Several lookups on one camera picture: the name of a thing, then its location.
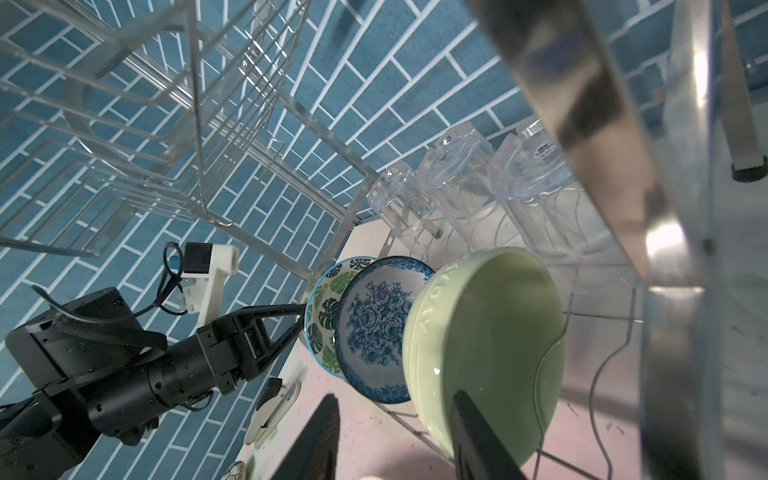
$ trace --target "plate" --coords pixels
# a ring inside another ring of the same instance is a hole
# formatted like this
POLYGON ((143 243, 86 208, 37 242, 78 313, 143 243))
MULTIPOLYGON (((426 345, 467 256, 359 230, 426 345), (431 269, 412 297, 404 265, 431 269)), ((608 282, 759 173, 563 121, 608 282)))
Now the plate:
POLYGON ((453 455, 453 396, 467 392, 518 465, 538 447, 563 379, 565 318, 546 267, 521 248, 473 253, 444 266, 416 297, 402 341, 419 418, 453 455))
POLYGON ((328 373, 343 379, 333 333, 336 331, 336 311, 344 290, 352 280, 370 265, 373 257, 348 258, 330 267, 312 290, 304 312, 304 336, 315 360, 328 373))
POLYGON ((434 270, 409 257, 371 263, 342 296, 336 356, 358 392, 381 403, 410 400, 402 370, 402 333, 415 296, 434 270))

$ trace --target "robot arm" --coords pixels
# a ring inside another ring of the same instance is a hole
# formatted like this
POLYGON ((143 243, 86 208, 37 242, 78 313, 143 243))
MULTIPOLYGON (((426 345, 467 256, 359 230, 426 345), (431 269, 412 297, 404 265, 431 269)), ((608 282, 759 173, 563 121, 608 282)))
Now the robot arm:
POLYGON ((234 392, 238 382, 256 378, 293 344, 305 307, 245 307, 208 321, 164 351, 143 354, 136 342, 103 341, 109 337, 104 332, 143 332, 115 288, 65 306, 104 325, 89 323, 73 334, 61 327, 72 318, 56 310, 35 317, 6 337, 36 390, 0 412, 0 478, 58 478, 85 459, 100 435, 137 445, 168 410, 195 409, 190 405, 210 396, 213 387, 222 395, 234 392), (298 320, 273 342, 263 319, 285 315, 298 320))

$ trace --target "blue and white plate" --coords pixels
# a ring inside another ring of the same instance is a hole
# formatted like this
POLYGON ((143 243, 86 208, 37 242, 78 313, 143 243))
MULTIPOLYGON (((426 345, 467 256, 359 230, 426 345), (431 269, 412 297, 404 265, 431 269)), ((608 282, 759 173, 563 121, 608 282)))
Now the blue and white plate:
POLYGON ((361 271, 339 302, 336 356, 349 384, 371 400, 408 402, 402 333, 415 296, 435 271, 409 257, 387 257, 361 271))

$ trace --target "screw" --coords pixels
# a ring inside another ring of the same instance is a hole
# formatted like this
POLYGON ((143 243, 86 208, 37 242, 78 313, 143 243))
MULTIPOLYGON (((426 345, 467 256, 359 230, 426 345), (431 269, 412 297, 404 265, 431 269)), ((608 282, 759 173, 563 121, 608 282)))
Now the screw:
POLYGON ((754 60, 742 60, 741 65, 744 67, 744 76, 749 78, 757 73, 757 65, 754 60))

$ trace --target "stainless steel frame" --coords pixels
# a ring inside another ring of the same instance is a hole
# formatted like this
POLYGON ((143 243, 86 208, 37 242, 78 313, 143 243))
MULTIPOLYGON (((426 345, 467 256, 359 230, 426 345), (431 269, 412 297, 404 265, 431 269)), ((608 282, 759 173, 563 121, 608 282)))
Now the stainless steel frame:
POLYGON ((645 475, 722 478, 722 288, 711 204, 720 95, 730 103, 723 126, 735 168, 763 158, 727 2, 677 0, 667 136, 654 146, 579 0, 468 3, 646 284, 645 475))

